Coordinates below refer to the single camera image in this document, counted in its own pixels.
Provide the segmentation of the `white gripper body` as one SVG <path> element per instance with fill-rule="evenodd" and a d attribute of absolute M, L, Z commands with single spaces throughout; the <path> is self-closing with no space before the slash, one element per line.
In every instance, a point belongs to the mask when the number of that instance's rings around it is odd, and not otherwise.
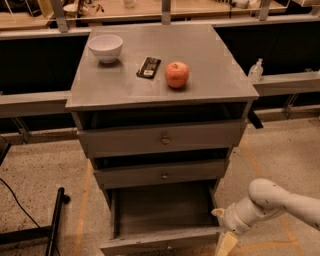
<path fill-rule="evenodd" d="M 242 235 L 249 231 L 250 227 L 239 217 L 236 211 L 236 204 L 228 206 L 223 214 L 222 222 L 224 227 L 237 235 Z"/>

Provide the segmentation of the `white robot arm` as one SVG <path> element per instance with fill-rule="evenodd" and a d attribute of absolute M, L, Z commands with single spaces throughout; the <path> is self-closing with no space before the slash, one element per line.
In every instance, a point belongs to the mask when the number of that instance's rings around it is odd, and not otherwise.
<path fill-rule="evenodd" d="M 292 193 L 265 178 L 253 180 L 240 201 L 211 211 L 223 228 L 215 255 L 228 256 L 238 242 L 238 235 L 245 234 L 258 222 L 284 213 L 320 230 L 319 199 Z"/>

